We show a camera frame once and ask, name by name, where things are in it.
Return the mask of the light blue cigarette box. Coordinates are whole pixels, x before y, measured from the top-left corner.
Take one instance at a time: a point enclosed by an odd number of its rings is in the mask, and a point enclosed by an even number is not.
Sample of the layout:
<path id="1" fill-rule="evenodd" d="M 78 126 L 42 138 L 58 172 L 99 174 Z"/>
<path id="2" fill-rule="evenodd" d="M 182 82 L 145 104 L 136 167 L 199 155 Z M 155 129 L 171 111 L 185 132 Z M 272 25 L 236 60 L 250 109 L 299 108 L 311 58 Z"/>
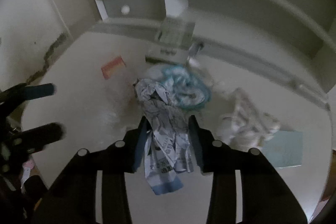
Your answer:
<path id="1" fill-rule="evenodd" d="M 275 168 L 288 168 L 302 165 L 303 133 L 278 131 L 266 141 L 262 154 Z"/>

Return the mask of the red snack box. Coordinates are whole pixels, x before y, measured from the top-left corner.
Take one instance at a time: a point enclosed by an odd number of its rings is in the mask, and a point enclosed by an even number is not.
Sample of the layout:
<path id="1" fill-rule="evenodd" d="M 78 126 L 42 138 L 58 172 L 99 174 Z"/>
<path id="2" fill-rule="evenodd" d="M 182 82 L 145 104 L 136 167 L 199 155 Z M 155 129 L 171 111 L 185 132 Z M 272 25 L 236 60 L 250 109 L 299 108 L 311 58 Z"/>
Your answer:
<path id="1" fill-rule="evenodd" d="M 126 67 L 125 62 L 121 56 L 115 57 L 110 62 L 106 63 L 101 67 L 101 72 L 104 79 L 108 80 L 111 76 L 120 68 Z"/>

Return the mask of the printed paper wrapper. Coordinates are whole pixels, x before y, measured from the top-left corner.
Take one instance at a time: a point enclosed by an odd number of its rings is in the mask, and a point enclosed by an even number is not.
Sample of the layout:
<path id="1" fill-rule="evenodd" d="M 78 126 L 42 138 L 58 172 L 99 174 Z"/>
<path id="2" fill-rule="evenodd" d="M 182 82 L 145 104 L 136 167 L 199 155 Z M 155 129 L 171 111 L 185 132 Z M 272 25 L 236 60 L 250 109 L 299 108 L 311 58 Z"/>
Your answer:
<path id="1" fill-rule="evenodd" d="M 194 171 L 185 116 L 163 84 L 140 79 L 134 90 L 151 127 L 144 148 L 145 178 L 157 196 L 175 192 L 183 188 L 178 175 Z"/>

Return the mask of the crumpled white tissue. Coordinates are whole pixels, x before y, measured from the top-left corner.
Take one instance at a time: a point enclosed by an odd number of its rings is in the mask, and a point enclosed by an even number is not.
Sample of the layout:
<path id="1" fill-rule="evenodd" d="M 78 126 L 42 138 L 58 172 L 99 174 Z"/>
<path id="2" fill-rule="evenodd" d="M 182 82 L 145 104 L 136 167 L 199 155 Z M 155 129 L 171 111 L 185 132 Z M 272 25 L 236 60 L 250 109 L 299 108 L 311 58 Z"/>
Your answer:
<path id="1" fill-rule="evenodd" d="M 280 121 L 259 111 L 243 89 L 234 90 L 227 101 L 230 112 L 220 116 L 215 136 L 230 148 L 243 152 L 262 149 L 280 131 Z"/>

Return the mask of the blue white plastic wrapper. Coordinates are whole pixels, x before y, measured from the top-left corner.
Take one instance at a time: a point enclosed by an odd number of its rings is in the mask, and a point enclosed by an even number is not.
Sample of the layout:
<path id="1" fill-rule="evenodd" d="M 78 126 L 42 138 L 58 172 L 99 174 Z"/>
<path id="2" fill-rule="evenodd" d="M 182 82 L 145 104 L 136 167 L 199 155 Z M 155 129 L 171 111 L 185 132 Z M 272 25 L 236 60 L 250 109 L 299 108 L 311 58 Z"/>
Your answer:
<path id="1" fill-rule="evenodd" d="M 170 94 L 171 103 L 183 110 L 199 110 L 210 102 L 210 88 L 183 65 L 156 64 L 143 75 L 161 83 Z"/>

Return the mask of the white desk with shelves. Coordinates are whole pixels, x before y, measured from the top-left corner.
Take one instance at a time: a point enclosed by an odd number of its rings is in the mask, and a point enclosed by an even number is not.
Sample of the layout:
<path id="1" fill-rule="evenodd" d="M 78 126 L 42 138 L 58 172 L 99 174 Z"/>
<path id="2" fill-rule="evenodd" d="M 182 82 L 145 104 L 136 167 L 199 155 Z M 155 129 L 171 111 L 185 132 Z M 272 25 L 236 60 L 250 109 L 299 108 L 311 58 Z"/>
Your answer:
<path id="1" fill-rule="evenodd" d="M 101 67 L 121 56 L 134 77 L 146 58 L 180 63 L 187 48 L 164 53 L 154 39 L 165 16 L 195 22 L 203 42 L 198 60 L 217 88 L 243 88 L 260 110 L 276 116 L 285 130 L 303 133 L 302 165 L 280 169 L 307 217 L 325 188 L 331 161 L 331 116 L 327 94 L 314 68 L 319 50 L 335 49 L 327 29 L 333 0 L 95 0 L 101 19 L 80 35 L 50 66 L 42 83 L 54 95 L 31 101 L 22 118 L 28 130 L 61 123 L 65 138 L 33 158 L 51 185 L 80 148 L 98 151 L 121 136 L 118 126 L 135 124 L 116 114 Z"/>

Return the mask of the white green small box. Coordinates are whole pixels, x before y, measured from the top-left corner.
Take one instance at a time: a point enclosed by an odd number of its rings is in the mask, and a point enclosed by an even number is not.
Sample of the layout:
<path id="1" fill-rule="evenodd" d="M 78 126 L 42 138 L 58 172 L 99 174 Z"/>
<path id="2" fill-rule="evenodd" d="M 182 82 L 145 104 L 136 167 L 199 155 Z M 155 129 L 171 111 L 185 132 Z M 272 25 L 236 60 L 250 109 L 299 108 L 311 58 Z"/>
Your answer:
<path id="1" fill-rule="evenodd" d="M 189 48 L 193 43 L 195 22 L 166 17 L 155 34 L 155 41 L 174 48 Z"/>

